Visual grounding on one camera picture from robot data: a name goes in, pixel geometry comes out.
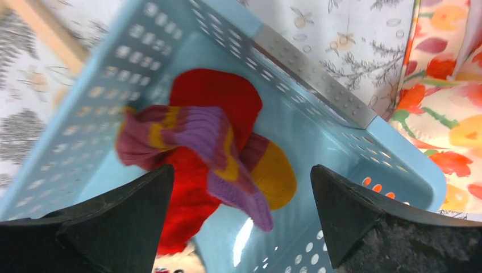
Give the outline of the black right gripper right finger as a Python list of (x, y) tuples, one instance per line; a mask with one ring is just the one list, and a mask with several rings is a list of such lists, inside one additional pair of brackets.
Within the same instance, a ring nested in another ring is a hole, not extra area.
[(480, 272), (481, 223), (406, 205), (316, 165), (311, 186), (337, 272)]

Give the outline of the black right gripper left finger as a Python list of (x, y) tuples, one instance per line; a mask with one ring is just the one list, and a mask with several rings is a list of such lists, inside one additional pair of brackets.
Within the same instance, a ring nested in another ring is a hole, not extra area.
[(163, 165), (38, 219), (1, 223), (2, 272), (151, 272), (174, 183)]

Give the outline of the purple yellow striped sock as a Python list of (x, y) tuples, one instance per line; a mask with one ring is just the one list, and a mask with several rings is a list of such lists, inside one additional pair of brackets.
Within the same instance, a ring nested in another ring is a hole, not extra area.
[(272, 211), (297, 190), (293, 168), (271, 140), (251, 133), (244, 147), (219, 107), (152, 105), (126, 110), (116, 150), (127, 166), (149, 168), (156, 156), (185, 148), (207, 169), (209, 195), (245, 212), (263, 231), (274, 227)]

